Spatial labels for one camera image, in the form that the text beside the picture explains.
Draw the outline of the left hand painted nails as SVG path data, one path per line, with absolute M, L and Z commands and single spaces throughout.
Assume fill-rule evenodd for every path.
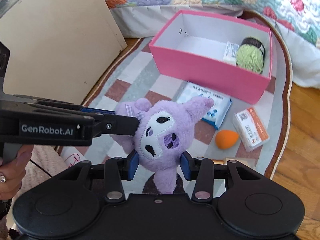
M 5 178 L 5 182 L 1 182 L 1 200 L 13 198 L 20 189 L 33 148 L 33 145 L 23 145 L 13 161 L 1 165 L 1 176 Z

